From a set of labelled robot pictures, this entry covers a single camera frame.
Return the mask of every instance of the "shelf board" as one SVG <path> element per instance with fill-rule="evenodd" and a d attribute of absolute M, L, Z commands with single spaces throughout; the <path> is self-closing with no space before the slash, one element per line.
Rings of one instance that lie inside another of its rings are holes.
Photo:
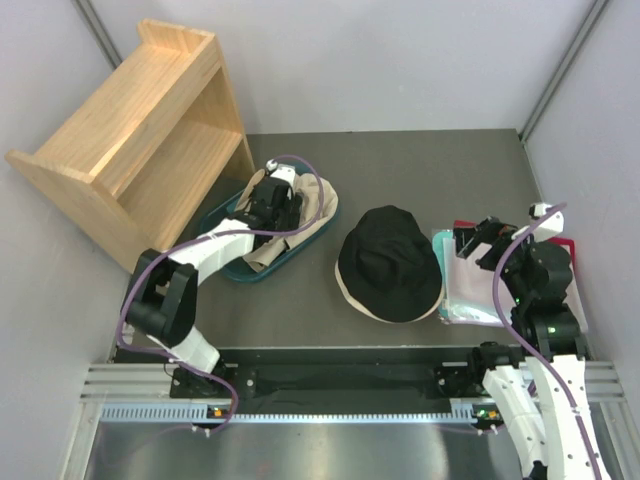
<path fill-rule="evenodd" d="M 36 156 L 90 173 L 136 131 L 185 71 L 189 55 L 142 44 Z"/>
<path fill-rule="evenodd" d="M 182 118 L 118 201 L 152 239 L 171 247 L 243 135 Z"/>

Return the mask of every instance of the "wooden shelf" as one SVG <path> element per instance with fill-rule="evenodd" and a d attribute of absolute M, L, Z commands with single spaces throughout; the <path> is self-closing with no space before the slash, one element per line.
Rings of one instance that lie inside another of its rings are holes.
<path fill-rule="evenodd" d="M 174 244 L 241 142 L 240 133 L 178 122 L 119 198 L 154 239 L 154 248 L 166 250 Z"/>
<path fill-rule="evenodd" d="M 173 245 L 220 173 L 254 172 L 213 33 L 143 20 L 141 45 L 34 154 L 7 161 L 118 263 Z"/>

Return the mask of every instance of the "black hat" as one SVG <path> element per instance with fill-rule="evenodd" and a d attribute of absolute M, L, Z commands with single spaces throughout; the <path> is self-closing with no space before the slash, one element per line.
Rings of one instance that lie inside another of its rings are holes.
<path fill-rule="evenodd" d="M 387 322 L 426 317 L 444 293 L 431 242 L 413 215 L 391 205 L 364 214 L 344 241 L 335 273 L 349 303 Z"/>

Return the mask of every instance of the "plastic container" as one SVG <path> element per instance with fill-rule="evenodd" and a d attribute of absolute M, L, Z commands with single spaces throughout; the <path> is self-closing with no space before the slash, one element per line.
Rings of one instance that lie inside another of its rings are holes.
<path fill-rule="evenodd" d="M 302 175 L 303 173 L 310 173 L 310 170 L 305 165 L 295 165 L 296 173 L 298 175 Z M 208 232 L 209 230 L 217 227 L 222 220 L 224 220 L 229 214 L 233 213 L 236 208 L 236 204 L 242 195 L 244 190 L 239 191 L 222 205 L 217 207 L 215 210 L 212 210 L 208 214 L 206 214 L 202 220 L 200 220 L 200 224 L 198 226 L 198 235 Z M 276 258 L 271 265 L 262 270 L 261 272 L 254 271 L 242 258 L 237 258 L 233 262 L 228 263 L 220 270 L 222 274 L 230 278 L 235 282 L 241 283 L 255 283 L 263 280 L 264 278 L 271 275 L 278 268 L 284 265 L 288 260 L 294 257 L 296 254 L 300 253 L 307 245 L 309 245 L 312 241 L 322 235 L 327 228 L 335 221 L 340 213 L 340 203 L 338 203 L 338 208 L 336 209 L 336 213 L 333 217 L 329 219 L 327 223 L 325 223 L 316 233 L 314 233 L 311 237 L 307 238 L 304 242 L 298 245 L 295 248 L 287 250 L 278 258 Z"/>

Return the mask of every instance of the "table surface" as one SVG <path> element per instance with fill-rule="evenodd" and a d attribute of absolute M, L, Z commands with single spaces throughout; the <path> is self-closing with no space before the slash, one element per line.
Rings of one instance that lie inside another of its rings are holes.
<path fill-rule="evenodd" d="M 372 320 L 348 305 L 334 277 L 347 233 L 369 209 L 410 211 L 422 232 L 488 215 L 528 222 L 539 200 L 515 130 L 314 133 L 249 136 L 257 168 L 279 154 L 309 160 L 332 183 L 341 212 L 328 231 L 260 283 L 222 274 L 198 290 L 196 325 L 216 347 L 466 346 L 513 343 L 499 328 L 444 325 L 437 314 L 407 325 Z M 197 234 L 211 209 L 243 188 L 220 179 L 181 239 Z"/>

